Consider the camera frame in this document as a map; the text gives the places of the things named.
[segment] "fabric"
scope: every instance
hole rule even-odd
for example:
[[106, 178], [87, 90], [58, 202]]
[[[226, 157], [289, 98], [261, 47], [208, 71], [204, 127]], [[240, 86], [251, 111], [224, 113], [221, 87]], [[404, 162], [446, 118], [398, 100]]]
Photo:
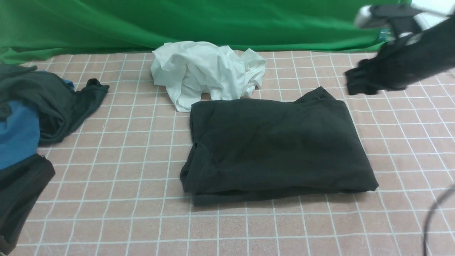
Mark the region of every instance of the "fabric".
[[[58, 143], [99, 108], [109, 86], [93, 78], [75, 92], [56, 74], [36, 69], [0, 65], [0, 104], [15, 99], [35, 104], [40, 118], [39, 143]], [[6, 116], [8, 110], [3, 112], [0, 116]]]
[[364, 5], [399, 2], [0, 1], [0, 61], [19, 64], [59, 54], [144, 51], [178, 41], [208, 41], [243, 51], [375, 51], [379, 29], [356, 28], [353, 20]]
[[62, 80], [71, 88], [74, 90], [74, 83], [70, 80], [66, 80], [66, 79], [63, 79]]
[[179, 112], [210, 93], [212, 100], [250, 98], [262, 85], [266, 60], [251, 49], [240, 57], [229, 47], [208, 42], [167, 43], [153, 51], [155, 85], [165, 86]]
[[36, 108], [22, 101], [10, 101], [11, 115], [0, 120], [0, 169], [36, 153], [40, 139], [40, 121]]
[[38, 154], [0, 168], [0, 255], [16, 247], [25, 220], [54, 175], [52, 163]]
[[322, 87], [295, 102], [198, 102], [190, 130], [180, 180], [195, 206], [378, 187], [346, 105]]

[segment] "crumpled white cloth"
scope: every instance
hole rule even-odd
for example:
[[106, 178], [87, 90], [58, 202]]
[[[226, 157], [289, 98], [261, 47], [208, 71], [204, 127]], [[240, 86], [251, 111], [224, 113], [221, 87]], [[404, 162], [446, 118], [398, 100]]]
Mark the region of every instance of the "crumpled white cloth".
[[190, 112], [202, 93], [210, 93], [212, 100], [251, 97], [262, 85], [266, 66], [251, 49], [237, 56], [229, 46], [208, 42], [166, 43], [153, 54], [154, 83], [166, 87], [179, 112]]

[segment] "pink grid mat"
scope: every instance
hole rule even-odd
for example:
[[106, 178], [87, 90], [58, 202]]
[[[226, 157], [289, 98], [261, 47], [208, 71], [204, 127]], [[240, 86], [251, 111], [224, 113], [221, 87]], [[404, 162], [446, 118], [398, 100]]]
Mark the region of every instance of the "pink grid mat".
[[[293, 101], [318, 86], [345, 101], [380, 184], [374, 193], [314, 195], [194, 208], [178, 179], [191, 147], [188, 113], [153, 85], [151, 53], [33, 62], [81, 89], [111, 85], [64, 142], [41, 148], [56, 176], [12, 256], [417, 256], [427, 209], [455, 179], [455, 77], [403, 92], [349, 96], [343, 72], [367, 54], [266, 52], [255, 98]], [[455, 199], [441, 205], [430, 255], [455, 255]]]

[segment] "black cloth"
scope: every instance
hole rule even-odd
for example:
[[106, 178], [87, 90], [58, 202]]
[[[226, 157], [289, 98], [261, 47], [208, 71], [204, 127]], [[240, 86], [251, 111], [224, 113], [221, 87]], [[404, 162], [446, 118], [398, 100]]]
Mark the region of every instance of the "black cloth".
[[378, 187], [345, 103], [322, 87], [295, 102], [197, 102], [190, 127], [180, 180], [195, 206]]
[[0, 170], [1, 253], [16, 247], [25, 220], [54, 175], [52, 163], [38, 154]]
[[33, 103], [39, 110], [40, 145], [58, 143], [99, 108], [109, 86], [93, 78], [75, 92], [58, 75], [36, 70], [36, 66], [0, 65], [0, 118], [11, 114], [10, 100]]

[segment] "black shirt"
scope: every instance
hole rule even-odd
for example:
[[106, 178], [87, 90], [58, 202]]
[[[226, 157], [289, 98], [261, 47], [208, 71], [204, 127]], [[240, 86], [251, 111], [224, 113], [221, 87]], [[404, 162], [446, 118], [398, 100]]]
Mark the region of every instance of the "black shirt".
[[378, 187], [345, 103], [322, 87], [295, 102], [198, 102], [190, 127], [180, 179], [195, 206]]

